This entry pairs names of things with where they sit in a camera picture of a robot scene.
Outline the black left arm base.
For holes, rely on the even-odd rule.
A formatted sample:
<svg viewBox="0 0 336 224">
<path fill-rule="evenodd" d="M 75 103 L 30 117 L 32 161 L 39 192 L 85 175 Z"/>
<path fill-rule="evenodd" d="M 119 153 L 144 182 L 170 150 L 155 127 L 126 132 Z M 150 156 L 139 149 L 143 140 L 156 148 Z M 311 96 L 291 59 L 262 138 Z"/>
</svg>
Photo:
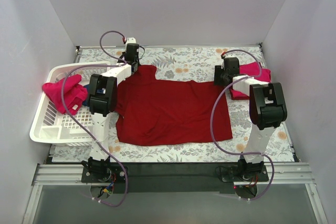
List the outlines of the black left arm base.
<svg viewBox="0 0 336 224">
<path fill-rule="evenodd" d="M 83 164 L 81 182 L 91 184 L 90 192 L 98 199 L 108 199 L 117 183 L 125 184 L 125 172 L 118 165 Z"/>
</svg>

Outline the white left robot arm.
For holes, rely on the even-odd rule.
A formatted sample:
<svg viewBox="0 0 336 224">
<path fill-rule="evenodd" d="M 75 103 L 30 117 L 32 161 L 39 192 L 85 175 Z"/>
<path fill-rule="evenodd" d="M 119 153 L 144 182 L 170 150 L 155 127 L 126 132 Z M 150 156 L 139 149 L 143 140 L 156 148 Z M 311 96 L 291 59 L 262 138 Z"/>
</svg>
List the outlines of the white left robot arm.
<svg viewBox="0 0 336 224">
<path fill-rule="evenodd" d="M 116 67 L 102 74 L 92 74 L 88 86 L 87 104 L 92 118 L 93 140 L 90 157 L 85 167 L 100 182 L 111 178 L 108 151 L 109 121 L 117 106 L 117 87 L 134 74 L 140 64 L 140 45 L 131 40 L 125 43 L 125 51 Z"/>
</svg>

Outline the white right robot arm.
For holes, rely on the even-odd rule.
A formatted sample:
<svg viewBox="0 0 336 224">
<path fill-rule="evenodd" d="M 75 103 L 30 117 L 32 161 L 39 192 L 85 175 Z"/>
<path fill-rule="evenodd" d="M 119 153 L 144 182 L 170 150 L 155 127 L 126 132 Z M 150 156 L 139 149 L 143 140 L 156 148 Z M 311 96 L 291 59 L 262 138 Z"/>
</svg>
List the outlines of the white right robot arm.
<svg viewBox="0 0 336 224">
<path fill-rule="evenodd" d="M 237 164 L 220 168 L 225 182 L 248 181 L 266 176 L 265 151 L 268 142 L 281 123 L 287 119 L 287 108 L 282 85 L 279 82 L 259 81 L 256 77 L 240 73 L 236 57 L 222 57 L 215 66 L 214 84 L 232 88 L 249 98 L 249 116 L 252 129 L 244 152 L 237 154 Z"/>
</svg>

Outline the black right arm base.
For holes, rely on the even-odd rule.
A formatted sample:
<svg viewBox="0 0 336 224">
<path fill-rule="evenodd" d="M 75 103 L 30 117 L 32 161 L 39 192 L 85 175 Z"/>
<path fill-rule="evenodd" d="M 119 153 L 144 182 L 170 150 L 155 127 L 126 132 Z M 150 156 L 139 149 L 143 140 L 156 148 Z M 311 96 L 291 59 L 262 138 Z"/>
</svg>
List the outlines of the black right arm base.
<svg viewBox="0 0 336 224">
<path fill-rule="evenodd" d="M 224 183 L 233 183 L 234 192 L 241 198 L 253 199 L 258 194 L 257 184 L 269 182 L 269 176 L 263 162 L 245 164 L 243 161 L 219 165 L 215 168 L 218 179 Z"/>
</svg>

